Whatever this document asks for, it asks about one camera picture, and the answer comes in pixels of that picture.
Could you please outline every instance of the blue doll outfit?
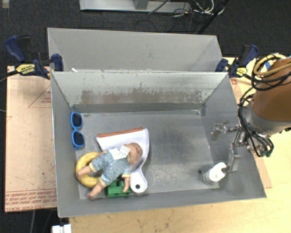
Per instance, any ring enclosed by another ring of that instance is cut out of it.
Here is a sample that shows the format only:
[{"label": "blue doll outfit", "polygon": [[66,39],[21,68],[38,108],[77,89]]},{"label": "blue doll outfit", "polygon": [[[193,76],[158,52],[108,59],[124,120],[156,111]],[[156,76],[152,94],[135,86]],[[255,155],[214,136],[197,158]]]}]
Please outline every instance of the blue doll outfit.
[{"label": "blue doll outfit", "polygon": [[106,187],[121,174],[122,177],[130,177],[128,158],[129,156],[127,155],[125,158],[115,160],[108,150],[106,153],[92,160],[89,167],[93,172],[103,170],[99,181],[104,187]]}]

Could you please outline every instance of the bin floor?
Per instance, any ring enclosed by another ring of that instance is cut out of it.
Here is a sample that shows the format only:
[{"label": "bin floor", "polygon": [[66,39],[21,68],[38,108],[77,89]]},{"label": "bin floor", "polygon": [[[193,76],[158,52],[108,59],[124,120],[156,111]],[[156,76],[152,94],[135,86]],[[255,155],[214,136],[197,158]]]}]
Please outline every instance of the bin floor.
[{"label": "bin floor", "polygon": [[[85,113],[80,130],[85,147],[76,151],[76,159],[90,151],[101,151],[99,133],[111,133],[142,127],[148,129],[150,150],[142,167],[148,188],[145,193],[218,188],[206,185],[202,174],[213,166],[210,148],[198,111],[161,111],[125,113]],[[80,199],[90,188],[79,184]]]}]

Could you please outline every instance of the blue clamp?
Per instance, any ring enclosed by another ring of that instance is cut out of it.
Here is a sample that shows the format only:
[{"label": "blue clamp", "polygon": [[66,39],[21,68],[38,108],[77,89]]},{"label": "blue clamp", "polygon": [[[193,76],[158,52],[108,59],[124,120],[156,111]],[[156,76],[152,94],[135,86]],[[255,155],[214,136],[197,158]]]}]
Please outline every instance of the blue clamp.
[{"label": "blue clamp", "polygon": [[232,63],[229,69],[228,72],[229,78],[241,77],[240,75],[237,74],[237,69],[239,67],[246,67],[249,62],[251,62],[254,58],[257,57],[258,53],[259,53],[258,48],[255,45],[253,44],[243,45],[240,55],[237,58],[235,58],[234,62]]},{"label": "blue clamp", "polygon": [[49,71],[44,68],[44,65],[50,64],[50,63],[54,63],[55,71],[64,70],[63,61],[59,54],[53,54],[51,59],[46,60],[46,61],[39,61],[37,59],[32,59],[30,51],[29,51],[30,49],[29,43],[30,43],[29,36],[23,36],[23,37],[18,38],[17,35],[13,35],[5,41],[5,47],[8,50],[8,52],[18,60],[18,64],[15,65],[15,70],[21,64],[34,65],[34,68],[32,69],[32,71],[31,72],[28,71],[26,75],[22,74],[19,71],[13,72],[14,74],[19,73],[23,76],[34,75],[34,76],[50,79]]},{"label": "blue clamp", "polygon": [[215,69],[215,72],[222,72],[227,67],[227,64],[228,64],[227,59],[220,60],[219,64],[217,65],[217,67]]}]

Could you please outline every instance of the gray metal bin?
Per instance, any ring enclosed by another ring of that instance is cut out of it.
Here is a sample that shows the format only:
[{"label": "gray metal bin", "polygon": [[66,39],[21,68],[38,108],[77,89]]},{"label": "gray metal bin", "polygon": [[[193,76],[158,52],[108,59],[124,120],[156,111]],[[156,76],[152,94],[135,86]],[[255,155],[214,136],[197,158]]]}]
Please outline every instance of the gray metal bin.
[{"label": "gray metal bin", "polygon": [[[216,185],[203,173],[226,162],[233,134],[211,141],[216,123],[237,125],[237,103],[215,36],[48,29],[49,54],[63,57],[52,72],[52,111],[58,216],[148,210],[265,197],[254,157],[245,148],[237,172]],[[71,112],[83,115],[85,147],[71,142]],[[99,151],[96,136],[147,128],[148,188],[127,198],[90,191],[76,180],[76,160]]]}]

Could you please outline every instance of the doll foot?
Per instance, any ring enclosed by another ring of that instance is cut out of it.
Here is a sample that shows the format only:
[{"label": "doll foot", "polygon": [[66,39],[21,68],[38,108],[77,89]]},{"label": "doll foot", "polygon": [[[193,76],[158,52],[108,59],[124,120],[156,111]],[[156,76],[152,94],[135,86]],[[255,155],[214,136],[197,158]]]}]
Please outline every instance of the doll foot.
[{"label": "doll foot", "polygon": [[88,193],[87,197],[88,197],[89,200],[93,200],[95,198],[95,196],[92,195],[91,193]]}]

